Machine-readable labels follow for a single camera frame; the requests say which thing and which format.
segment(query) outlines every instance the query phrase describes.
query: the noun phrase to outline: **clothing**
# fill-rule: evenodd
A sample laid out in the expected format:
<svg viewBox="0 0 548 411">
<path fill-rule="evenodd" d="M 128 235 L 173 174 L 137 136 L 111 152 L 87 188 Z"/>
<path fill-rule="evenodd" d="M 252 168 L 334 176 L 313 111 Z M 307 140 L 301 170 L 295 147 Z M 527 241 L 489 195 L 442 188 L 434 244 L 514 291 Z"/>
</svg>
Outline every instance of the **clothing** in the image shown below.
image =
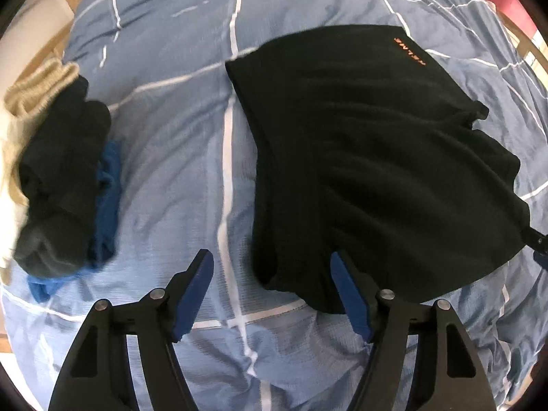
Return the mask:
<svg viewBox="0 0 548 411">
<path fill-rule="evenodd" d="M 472 129 L 488 109 L 401 28 L 313 29 L 226 69 L 257 143 L 251 251 L 267 289 L 343 313 L 329 256 L 344 250 L 423 302 L 523 248 L 519 159 Z"/>
<path fill-rule="evenodd" d="M 76 63 L 45 62 L 26 79 L 7 89 L 0 106 L 0 277 L 9 284 L 15 242 L 27 220 L 28 200 L 21 192 L 17 161 L 47 114 L 47 106 L 79 73 Z"/>
<path fill-rule="evenodd" d="M 95 229 L 88 246 L 87 263 L 72 275 L 58 278 L 38 278 L 28 275 L 28 288 L 37 302 L 48 301 L 64 284 L 101 270 L 116 253 L 114 239 L 118 228 L 120 204 L 120 147 L 112 141 L 106 143 L 97 170 L 100 189 L 95 199 Z"/>
<path fill-rule="evenodd" d="M 87 88 L 80 76 L 59 93 L 19 163 L 29 210 L 14 258 L 39 278 L 74 274 L 87 261 L 97 165 L 111 124 L 103 103 L 85 101 Z"/>
</svg>

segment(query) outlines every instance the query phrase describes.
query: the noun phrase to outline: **folded black garment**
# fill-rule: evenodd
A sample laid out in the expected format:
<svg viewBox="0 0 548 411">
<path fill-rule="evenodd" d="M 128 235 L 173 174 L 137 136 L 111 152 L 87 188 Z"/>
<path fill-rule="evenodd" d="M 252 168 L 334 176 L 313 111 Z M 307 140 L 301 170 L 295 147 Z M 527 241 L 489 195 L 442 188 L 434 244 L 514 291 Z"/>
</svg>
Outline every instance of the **folded black garment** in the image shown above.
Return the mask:
<svg viewBox="0 0 548 411">
<path fill-rule="evenodd" d="M 267 289 L 343 313 L 329 256 L 423 302 L 519 252 L 519 159 L 399 27 L 324 27 L 226 63 L 258 149 L 253 269 Z"/>
<path fill-rule="evenodd" d="M 87 88 L 80 76 L 59 93 L 19 163 L 29 208 L 14 259 L 39 278 L 67 276 L 87 263 L 97 168 L 111 124 L 103 103 L 85 101 Z"/>
</svg>

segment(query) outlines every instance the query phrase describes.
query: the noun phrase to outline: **metal screw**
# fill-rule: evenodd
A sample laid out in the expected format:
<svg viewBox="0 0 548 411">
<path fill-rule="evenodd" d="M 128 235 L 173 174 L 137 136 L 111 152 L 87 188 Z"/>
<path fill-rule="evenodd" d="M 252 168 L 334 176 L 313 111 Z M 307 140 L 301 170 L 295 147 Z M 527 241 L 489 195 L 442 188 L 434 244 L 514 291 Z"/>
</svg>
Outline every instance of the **metal screw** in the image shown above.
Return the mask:
<svg viewBox="0 0 548 411">
<path fill-rule="evenodd" d="M 393 300 L 396 297 L 396 294 L 390 289 L 383 289 L 380 291 L 380 298 L 385 300 Z"/>
<path fill-rule="evenodd" d="M 99 300 L 95 303 L 94 307 L 96 311 L 104 311 L 107 307 L 109 307 L 109 303 L 106 300 Z"/>
<path fill-rule="evenodd" d="M 150 292 L 150 298 L 153 300 L 159 300 L 161 298 L 164 298 L 165 290 L 162 288 L 153 289 L 152 292 Z"/>
<path fill-rule="evenodd" d="M 437 305 L 440 309 L 444 311 L 448 311 L 449 309 L 451 309 L 451 303 L 447 300 L 438 300 Z"/>
</svg>

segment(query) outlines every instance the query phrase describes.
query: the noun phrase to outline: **beige folded cloth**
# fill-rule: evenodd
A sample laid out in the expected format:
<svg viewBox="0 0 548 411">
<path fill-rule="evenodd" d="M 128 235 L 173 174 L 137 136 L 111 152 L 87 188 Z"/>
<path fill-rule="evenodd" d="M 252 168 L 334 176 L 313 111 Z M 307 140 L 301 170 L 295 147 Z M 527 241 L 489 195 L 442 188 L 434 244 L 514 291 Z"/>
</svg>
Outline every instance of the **beige folded cloth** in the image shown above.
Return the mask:
<svg viewBox="0 0 548 411">
<path fill-rule="evenodd" d="M 0 279 L 10 282 L 10 263 L 27 220 L 28 199 L 17 170 L 21 152 L 46 117 L 48 104 L 79 74 L 76 63 L 50 59 L 10 87 L 0 105 Z"/>
</svg>

